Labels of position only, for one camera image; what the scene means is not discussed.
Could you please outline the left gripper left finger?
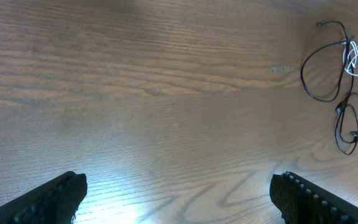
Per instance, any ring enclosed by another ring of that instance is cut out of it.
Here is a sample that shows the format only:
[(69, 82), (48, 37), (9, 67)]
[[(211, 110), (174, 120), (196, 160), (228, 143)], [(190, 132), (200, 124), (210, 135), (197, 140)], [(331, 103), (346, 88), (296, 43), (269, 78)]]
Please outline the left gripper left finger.
[(71, 224), (87, 189), (85, 174), (68, 171), (0, 206), (0, 224)]

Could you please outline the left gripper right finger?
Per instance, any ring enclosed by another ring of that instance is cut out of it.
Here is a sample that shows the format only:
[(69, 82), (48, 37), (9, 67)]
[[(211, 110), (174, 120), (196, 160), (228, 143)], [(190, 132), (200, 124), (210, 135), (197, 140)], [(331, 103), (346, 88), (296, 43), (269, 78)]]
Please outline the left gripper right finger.
[(358, 207), (293, 172), (274, 174), (269, 194), (286, 224), (358, 224)]

